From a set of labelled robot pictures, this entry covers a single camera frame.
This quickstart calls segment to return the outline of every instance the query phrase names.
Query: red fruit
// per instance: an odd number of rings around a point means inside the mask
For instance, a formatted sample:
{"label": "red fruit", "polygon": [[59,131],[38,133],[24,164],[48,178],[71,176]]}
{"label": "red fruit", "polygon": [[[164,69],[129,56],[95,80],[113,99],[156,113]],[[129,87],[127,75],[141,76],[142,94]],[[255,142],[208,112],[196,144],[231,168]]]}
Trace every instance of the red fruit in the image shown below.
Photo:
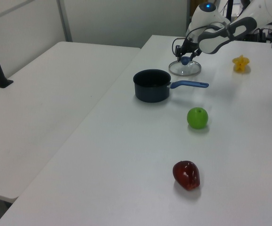
{"label": "red fruit", "polygon": [[179,185],[187,191],[200,185],[198,167],[191,161],[181,161],[174,165],[173,175]]}

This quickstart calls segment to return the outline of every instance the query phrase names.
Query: white wall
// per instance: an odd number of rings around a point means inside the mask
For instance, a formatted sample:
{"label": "white wall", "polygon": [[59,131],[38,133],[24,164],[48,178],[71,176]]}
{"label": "white wall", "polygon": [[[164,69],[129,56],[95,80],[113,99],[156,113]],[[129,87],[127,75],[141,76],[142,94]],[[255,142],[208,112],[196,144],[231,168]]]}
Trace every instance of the white wall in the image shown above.
{"label": "white wall", "polygon": [[187,0],[63,0],[72,40],[141,48],[151,35],[185,36]]}
{"label": "white wall", "polygon": [[0,17],[0,64],[8,78],[65,41],[56,0],[34,0]]}

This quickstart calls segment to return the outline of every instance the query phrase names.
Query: black saucepan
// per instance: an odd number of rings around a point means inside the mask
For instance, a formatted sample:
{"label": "black saucepan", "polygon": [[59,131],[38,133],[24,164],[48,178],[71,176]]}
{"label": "black saucepan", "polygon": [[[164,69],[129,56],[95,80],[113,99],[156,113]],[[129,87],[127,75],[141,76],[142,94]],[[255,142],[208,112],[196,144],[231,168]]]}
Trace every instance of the black saucepan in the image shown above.
{"label": "black saucepan", "polygon": [[209,86],[208,83],[197,81],[170,82],[170,79],[169,73],[158,69],[138,72],[133,77],[135,95],[139,100],[155,103],[168,98],[169,89],[174,89],[178,86],[194,86],[200,88],[207,88]]}

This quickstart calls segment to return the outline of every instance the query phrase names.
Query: glass lid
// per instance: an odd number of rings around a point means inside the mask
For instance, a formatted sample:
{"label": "glass lid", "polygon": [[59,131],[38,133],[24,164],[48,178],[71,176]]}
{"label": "glass lid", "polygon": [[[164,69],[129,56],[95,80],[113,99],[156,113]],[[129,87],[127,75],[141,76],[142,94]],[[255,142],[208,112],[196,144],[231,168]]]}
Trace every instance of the glass lid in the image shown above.
{"label": "glass lid", "polygon": [[174,61],[168,66],[168,70],[174,75],[189,76],[199,74],[201,72],[201,65],[195,61],[190,61],[187,65]]}

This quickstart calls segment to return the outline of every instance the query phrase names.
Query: yellow star-shaped object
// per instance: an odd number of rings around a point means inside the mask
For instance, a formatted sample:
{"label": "yellow star-shaped object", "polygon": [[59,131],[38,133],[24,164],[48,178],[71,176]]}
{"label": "yellow star-shaped object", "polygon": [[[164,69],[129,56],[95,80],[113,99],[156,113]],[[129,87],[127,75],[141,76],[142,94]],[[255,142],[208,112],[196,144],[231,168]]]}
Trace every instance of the yellow star-shaped object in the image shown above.
{"label": "yellow star-shaped object", "polygon": [[234,70],[236,72],[243,73],[245,72],[246,65],[249,64],[250,61],[248,58],[243,57],[243,55],[241,55],[238,58],[234,58],[232,62],[235,63]]}

